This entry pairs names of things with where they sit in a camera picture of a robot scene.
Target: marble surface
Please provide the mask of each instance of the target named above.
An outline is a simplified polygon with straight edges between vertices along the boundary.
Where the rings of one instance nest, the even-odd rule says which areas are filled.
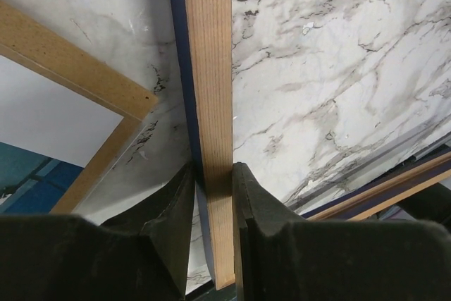
[[[189,158],[169,0],[7,0],[160,104],[78,207],[96,223]],[[451,0],[233,0],[234,160],[298,212],[451,130]],[[187,291],[207,282],[195,208]]]

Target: white paper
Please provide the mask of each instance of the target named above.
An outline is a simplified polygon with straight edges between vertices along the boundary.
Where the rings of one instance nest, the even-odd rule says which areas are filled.
[[[0,56],[0,142],[81,167],[122,116]]]

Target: black object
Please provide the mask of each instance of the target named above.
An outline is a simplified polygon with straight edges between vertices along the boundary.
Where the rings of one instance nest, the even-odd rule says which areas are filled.
[[[95,226],[79,216],[0,218],[0,300],[182,300],[194,176]]]
[[[449,300],[451,242],[429,222],[309,222],[233,167],[238,301]]]
[[[451,190],[436,183],[397,203],[418,220],[441,223],[451,232]]]

